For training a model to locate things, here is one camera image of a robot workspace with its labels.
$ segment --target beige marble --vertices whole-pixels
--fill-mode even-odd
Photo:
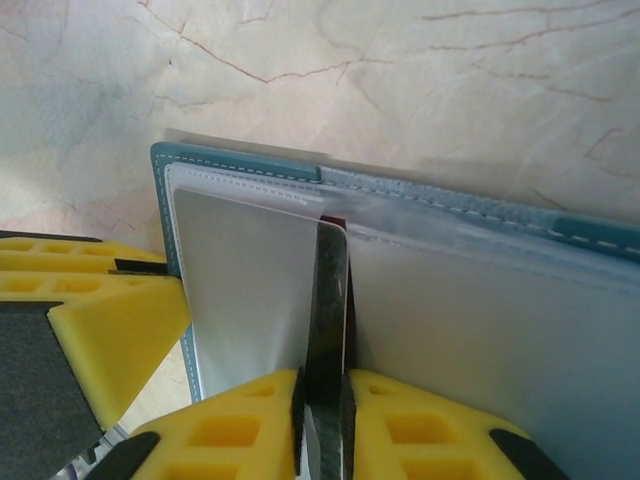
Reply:
[[[4,0],[0,228],[161,250],[166,128],[640,223],[639,67],[636,0]]]

